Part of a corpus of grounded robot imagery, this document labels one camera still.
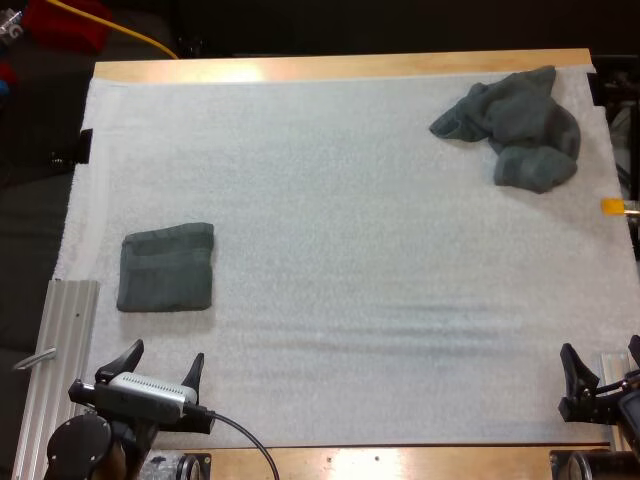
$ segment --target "gray towel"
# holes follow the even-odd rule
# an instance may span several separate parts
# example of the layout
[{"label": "gray towel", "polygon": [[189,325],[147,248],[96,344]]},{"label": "gray towel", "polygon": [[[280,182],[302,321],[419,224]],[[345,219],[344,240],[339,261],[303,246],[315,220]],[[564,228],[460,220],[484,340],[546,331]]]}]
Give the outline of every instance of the gray towel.
[{"label": "gray towel", "polygon": [[209,308],[212,250],[210,223],[127,235],[120,255],[118,309],[178,312]]},{"label": "gray towel", "polygon": [[496,185],[547,192],[576,173],[580,151],[578,122],[551,98],[555,78],[554,67],[542,67],[476,83],[429,129],[467,142],[489,137]]}]

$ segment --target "black cable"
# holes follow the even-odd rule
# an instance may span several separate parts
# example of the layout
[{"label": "black cable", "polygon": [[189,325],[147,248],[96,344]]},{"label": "black cable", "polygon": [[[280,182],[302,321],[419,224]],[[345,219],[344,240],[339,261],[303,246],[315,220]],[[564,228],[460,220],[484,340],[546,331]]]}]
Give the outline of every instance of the black cable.
[{"label": "black cable", "polygon": [[264,448],[264,446],[260,443],[260,441],[256,437],[251,435],[251,432],[249,432],[249,430],[244,428],[242,425],[237,424],[233,420],[223,415],[220,415],[219,413],[213,412],[213,415],[217,420],[220,420],[222,423],[226,423],[227,425],[235,428],[240,433],[242,433],[245,437],[251,440],[253,444],[256,446],[256,448],[262,452],[262,454],[264,455],[264,458],[267,459],[267,462],[269,462],[269,466],[271,467],[271,471],[273,472],[273,479],[280,480],[280,475],[278,474],[278,468],[276,467],[276,462],[273,461],[273,458],[271,458],[271,455],[269,454],[267,449]]}]

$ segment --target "wooden table edge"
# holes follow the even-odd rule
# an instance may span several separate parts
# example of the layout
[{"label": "wooden table edge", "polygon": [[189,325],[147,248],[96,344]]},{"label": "wooden table edge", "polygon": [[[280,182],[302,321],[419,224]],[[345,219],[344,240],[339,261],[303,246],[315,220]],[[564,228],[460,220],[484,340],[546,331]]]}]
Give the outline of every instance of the wooden table edge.
[{"label": "wooden table edge", "polygon": [[133,83],[235,83],[413,76],[590,65],[587,49],[98,62],[94,77]]},{"label": "wooden table edge", "polygon": [[[552,450],[606,445],[297,447],[269,449],[283,479],[449,480],[551,478]],[[215,480],[270,479],[255,449],[203,449]]]}]

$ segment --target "red object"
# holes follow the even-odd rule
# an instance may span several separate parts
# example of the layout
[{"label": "red object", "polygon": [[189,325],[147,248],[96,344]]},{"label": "red object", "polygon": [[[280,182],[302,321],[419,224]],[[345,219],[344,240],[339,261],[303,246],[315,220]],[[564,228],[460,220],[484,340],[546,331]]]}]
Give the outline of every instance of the red object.
[{"label": "red object", "polygon": [[8,63],[0,63],[0,80],[9,85],[18,83],[18,77]]},{"label": "red object", "polygon": [[[61,1],[70,7],[111,20],[111,11],[97,0]],[[110,30],[46,0],[30,0],[22,24],[42,45],[83,53],[100,52]]]}]

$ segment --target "metal handle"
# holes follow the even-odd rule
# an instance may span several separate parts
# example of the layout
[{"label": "metal handle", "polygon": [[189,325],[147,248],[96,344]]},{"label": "metal handle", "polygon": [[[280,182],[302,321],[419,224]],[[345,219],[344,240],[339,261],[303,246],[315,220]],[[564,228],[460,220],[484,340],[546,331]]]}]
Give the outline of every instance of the metal handle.
[{"label": "metal handle", "polygon": [[35,367],[38,363],[45,360],[51,360],[53,358],[56,358],[56,347],[48,348],[44,352],[36,353],[35,355],[25,358],[24,360],[16,363],[13,366],[13,369],[29,370],[30,368]]}]

